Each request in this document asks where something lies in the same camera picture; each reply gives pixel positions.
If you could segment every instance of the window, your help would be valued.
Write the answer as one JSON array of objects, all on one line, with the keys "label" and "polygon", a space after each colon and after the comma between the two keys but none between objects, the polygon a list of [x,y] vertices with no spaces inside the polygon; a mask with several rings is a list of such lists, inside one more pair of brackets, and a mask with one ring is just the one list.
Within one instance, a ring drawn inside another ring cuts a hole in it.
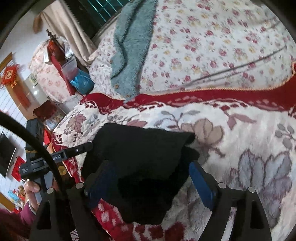
[{"label": "window", "polygon": [[102,27],[130,0],[79,0],[93,20]]}]

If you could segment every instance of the metal screw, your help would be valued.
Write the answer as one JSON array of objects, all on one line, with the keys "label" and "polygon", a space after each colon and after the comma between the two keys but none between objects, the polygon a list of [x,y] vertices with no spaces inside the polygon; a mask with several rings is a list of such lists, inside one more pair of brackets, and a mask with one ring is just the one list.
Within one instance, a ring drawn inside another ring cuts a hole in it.
[{"label": "metal screw", "polygon": [[53,188],[49,188],[49,189],[47,189],[47,191],[46,191],[48,194],[52,194],[53,192],[54,192],[54,189]]},{"label": "metal screw", "polygon": [[249,190],[249,192],[251,192],[251,193],[254,193],[254,192],[255,192],[255,189],[252,188],[252,187],[249,187],[248,190]]},{"label": "metal screw", "polygon": [[225,183],[219,183],[218,186],[222,189],[226,188],[226,184]]},{"label": "metal screw", "polygon": [[81,189],[84,187],[84,184],[83,183],[77,183],[76,186],[75,186],[77,189]]}]

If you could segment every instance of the blue plastic bag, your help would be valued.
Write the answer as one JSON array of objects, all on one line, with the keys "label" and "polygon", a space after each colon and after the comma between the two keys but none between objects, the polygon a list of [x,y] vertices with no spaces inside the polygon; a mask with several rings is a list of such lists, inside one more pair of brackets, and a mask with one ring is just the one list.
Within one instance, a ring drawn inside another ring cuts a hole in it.
[{"label": "blue plastic bag", "polygon": [[75,77],[75,79],[70,81],[70,84],[83,95],[88,94],[94,88],[94,82],[92,82],[92,80],[90,79],[89,74],[81,70],[79,70],[78,75]]}]

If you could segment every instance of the teal fuzzy garment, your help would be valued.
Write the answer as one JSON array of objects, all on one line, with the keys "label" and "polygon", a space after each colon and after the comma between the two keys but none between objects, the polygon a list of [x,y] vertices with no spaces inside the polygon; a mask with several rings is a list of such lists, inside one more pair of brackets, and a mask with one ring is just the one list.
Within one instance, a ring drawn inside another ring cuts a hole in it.
[{"label": "teal fuzzy garment", "polygon": [[111,58],[111,84],[126,101],[138,93],[138,74],[144,65],[152,32],[157,0],[126,4],[114,32],[115,55]]}]

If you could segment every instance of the white wall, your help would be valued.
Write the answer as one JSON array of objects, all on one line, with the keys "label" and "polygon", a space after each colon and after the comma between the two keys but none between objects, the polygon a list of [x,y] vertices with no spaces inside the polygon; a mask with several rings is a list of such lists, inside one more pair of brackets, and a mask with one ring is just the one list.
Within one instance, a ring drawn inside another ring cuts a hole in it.
[{"label": "white wall", "polygon": [[[34,34],[32,28],[35,16],[42,11],[47,4],[47,0],[41,0],[34,5],[32,9],[18,21],[0,49],[0,62],[12,52],[14,62],[21,65],[18,74],[22,80],[25,80],[30,75],[28,64],[35,49],[42,41],[48,39],[46,33],[48,26],[46,24],[43,25],[42,31],[38,34]],[[8,115],[16,119],[23,126],[26,125],[26,118],[10,98],[6,88],[0,89],[0,110],[7,112]],[[14,158],[20,156],[26,160],[25,142],[8,130],[4,130],[4,134],[17,148]],[[9,190],[17,189],[20,185],[20,183],[11,176],[12,169],[13,167],[10,168],[6,178],[0,175],[0,192],[6,197],[8,197]]]}]

